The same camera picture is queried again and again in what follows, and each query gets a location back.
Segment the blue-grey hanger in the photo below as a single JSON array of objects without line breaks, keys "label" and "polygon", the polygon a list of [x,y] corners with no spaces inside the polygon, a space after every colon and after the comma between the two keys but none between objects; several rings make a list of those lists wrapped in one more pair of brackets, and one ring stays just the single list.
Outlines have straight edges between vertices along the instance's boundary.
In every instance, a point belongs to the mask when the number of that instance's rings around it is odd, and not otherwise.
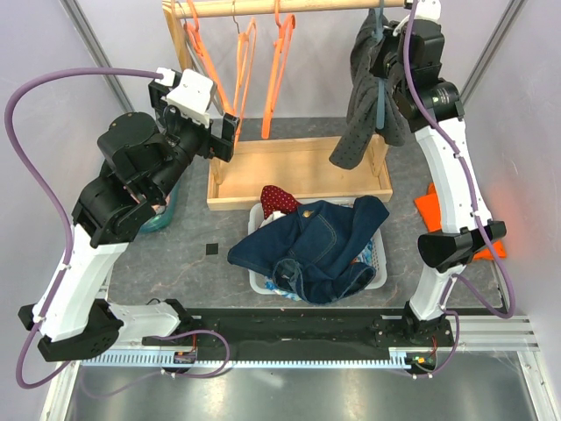
[{"label": "blue-grey hanger", "polygon": [[378,65],[376,64],[378,60],[378,55],[383,44],[384,39],[384,5],[385,1],[380,0],[379,6],[374,9],[375,12],[375,28],[373,31],[373,36],[376,40],[376,51],[372,52],[372,66],[371,70],[373,75],[378,78],[378,94],[377,94],[377,108],[376,108],[376,129],[381,131],[385,127],[385,83],[380,76],[380,71],[378,70]]}]

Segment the red polka dot skirt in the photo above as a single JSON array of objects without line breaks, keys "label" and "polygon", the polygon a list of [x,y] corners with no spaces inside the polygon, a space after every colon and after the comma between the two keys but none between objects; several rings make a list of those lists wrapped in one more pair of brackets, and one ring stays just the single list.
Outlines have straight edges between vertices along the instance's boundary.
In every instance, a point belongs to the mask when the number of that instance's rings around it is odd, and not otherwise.
[{"label": "red polka dot skirt", "polygon": [[266,185],[261,190],[260,203],[264,218],[278,211],[284,215],[293,213],[302,204],[293,195],[274,185]]}]

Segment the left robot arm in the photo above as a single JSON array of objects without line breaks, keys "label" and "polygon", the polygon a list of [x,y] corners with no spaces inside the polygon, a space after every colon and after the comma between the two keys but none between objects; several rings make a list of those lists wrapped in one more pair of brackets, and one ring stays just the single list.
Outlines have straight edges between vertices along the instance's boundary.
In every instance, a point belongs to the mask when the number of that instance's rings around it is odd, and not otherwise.
[{"label": "left robot arm", "polygon": [[165,337],[185,344],[192,324],[175,299],[119,305],[98,297],[108,273],[140,228],[155,217],[196,155],[230,161],[239,119],[224,114],[222,133],[163,111],[165,129],[144,112],[116,118],[97,145],[100,175],[82,190],[72,211],[74,247],[40,327],[38,349],[48,362],[89,360],[116,343]]}]

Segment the dark denim skirt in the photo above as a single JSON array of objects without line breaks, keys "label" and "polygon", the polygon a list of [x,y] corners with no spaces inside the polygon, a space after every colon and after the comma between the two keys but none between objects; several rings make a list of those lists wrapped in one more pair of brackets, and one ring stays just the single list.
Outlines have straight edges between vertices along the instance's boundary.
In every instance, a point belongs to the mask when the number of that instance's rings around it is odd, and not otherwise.
[{"label": "dark denim skirt", "polygon": [[375,278],[375,268],[356,258],[388,217],[375,196],[359,197],[351,207],[307,203],[240,240],[227,261],[264,275],[305,303],[332,304]]}]

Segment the orange hanger of denim skirt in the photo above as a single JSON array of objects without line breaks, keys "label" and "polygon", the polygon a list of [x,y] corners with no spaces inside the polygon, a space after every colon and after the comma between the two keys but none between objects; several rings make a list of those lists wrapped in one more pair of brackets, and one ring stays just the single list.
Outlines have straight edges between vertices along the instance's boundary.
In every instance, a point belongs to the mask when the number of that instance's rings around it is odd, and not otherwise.
[{"label": "orange hanger of denim skirt", "polygon": [[273,114],[280,94],[281,83],[288,63],[288,53],[295,29],[295,15],[293,13],[288,13],[284,20],[281,21],[280,8],[281,2],[276,0],[274,2],[274,18],[278,28],[278,37],[273,43],[273,62],[267,86],[261,126],[262,139],[269,139],[270,137]]}]

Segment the blue floral skirt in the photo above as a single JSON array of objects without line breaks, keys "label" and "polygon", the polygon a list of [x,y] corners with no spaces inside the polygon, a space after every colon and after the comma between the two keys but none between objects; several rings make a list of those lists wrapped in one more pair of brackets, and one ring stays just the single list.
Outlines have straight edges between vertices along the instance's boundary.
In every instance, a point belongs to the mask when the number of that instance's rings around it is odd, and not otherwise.
[{"label": "blue floral skirt", "polygon": [[[387,280],[387,260],[380,232],[375,233],[353,262],[364,263],[375,270],[375,277],[366,286],[366,290],[379,289],[385,284]],[[271,279],[255,272],[250,272],[250,286],[261,295],[278,295],[296,302],[301,300],[296,293],[277,288]]]}]

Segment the orange hanger of white skirt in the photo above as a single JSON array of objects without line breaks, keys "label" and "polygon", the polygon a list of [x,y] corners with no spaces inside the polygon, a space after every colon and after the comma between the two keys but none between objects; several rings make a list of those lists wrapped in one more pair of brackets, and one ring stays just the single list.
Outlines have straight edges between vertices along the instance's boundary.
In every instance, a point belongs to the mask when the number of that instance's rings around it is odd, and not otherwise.
[{"label": "orange hanger of white skirt", "polygon": [[188,0],[187,3],[192,15],[193,23],[186,22],[184,25],[184,29],[187,31],[190,44],[195,49],[195,54],[197,58],[201,61],[202,67],[205,70],[206,75],[217,86],[217,94],[219,96],[219,100],[222,105],[223,112],[232,113],[233,109],[226,96],[224,87],[220,81],[220,78],[214,67],[212,59],[210,58],[209,52],[207,51],[206,46],[202,41],[202,36],[199,31],[200,27],[199,27],[198,15],[196,13],[194,2],[192,0]]}]

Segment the orange hanger of floral skirt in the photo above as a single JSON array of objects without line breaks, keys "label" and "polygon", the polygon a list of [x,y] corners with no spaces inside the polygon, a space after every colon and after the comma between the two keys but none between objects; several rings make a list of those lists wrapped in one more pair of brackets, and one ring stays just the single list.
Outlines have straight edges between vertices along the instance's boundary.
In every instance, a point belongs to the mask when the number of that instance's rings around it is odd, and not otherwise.
[{"label": "orange hanger of floral skirt", "polygon": [[245,116],[245,105],[252,77],[252,66],[257,41],[257,23],[251,18],[244,32],[238,35],[236,52],[236,85],[233,99],[234,115],[238,118],[238,128],[235,133],[234,144],[238,143]]}]

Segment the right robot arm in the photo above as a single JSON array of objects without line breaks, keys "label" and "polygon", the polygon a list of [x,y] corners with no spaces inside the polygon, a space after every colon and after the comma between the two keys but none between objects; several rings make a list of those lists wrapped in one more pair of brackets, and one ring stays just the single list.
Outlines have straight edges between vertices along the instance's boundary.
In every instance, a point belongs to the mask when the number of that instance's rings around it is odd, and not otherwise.
[{"label": "right robot arm", "polygon": [[457,87],[440,75],[444,35],[438,23],[415,19],[412,33],[396,21],[383,27],[371,72],[387,81],[396,105],[423,150],[436,189],[441,226],[423,234],[417,247],[423,271],[401,322],[402,337],[421,345],[445,328],[450,282],[482,251],[503,238],[472,175],[464,107]]}]

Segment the dark grey dotted garment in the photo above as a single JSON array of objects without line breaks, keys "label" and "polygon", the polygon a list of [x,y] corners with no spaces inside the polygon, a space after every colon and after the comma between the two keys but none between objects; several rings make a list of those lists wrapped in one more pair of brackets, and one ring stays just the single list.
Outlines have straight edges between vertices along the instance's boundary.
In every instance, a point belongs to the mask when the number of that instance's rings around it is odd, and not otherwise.
[{"label": "dark grey dotted garment", "polygon": [[352,92],[346,114],[346,128],[330,155],[330,162],[342,169],[353,169],[362,160],[373,135],[380,135],[390,146],[404,146],[412,140],[407,120],[401,115],[385,82],[385,127],[376,129],[378,78],[370,73],[371,53],[376,40],[374,9],[360,26],[350,54]]}]

